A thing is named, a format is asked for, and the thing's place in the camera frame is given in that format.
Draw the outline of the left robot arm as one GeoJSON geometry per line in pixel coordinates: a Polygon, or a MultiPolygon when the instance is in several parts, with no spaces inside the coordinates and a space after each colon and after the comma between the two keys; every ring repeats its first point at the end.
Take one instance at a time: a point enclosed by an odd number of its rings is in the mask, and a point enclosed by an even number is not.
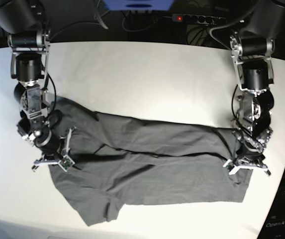
{"type": "Polygon", "coordinates": [[[240,148],[223,165],[230,175],[241,169],[261,169],[270,175],[263,152],[273,134],[272,54],[275,38],[284,28],[285,0],[257,0],[241,16],[209,30],[215,41],[231,51],[241,91],[239,109],[234,112],[240,148]]]}

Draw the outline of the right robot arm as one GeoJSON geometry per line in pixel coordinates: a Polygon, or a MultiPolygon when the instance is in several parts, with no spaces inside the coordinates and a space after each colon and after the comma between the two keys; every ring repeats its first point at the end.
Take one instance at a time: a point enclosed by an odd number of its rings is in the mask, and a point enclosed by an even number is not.
{"type": "Polygon", "coordinates": [[[62,118],[61,111],[47,102],[48,88],[38,83],[41,79],[46,82],[51,79],[47,65],[50,42],[54,39],[42,3],[0,0],[0,27],[8,33],[10,76],[18,81],[14,89],[21,116],[17,131],[23,140],[42,152],[33,167],[58,165],[66,171],[75,164],[69,154],[74,127],[68,128],[64,136],[53,132],[62,118]]]}

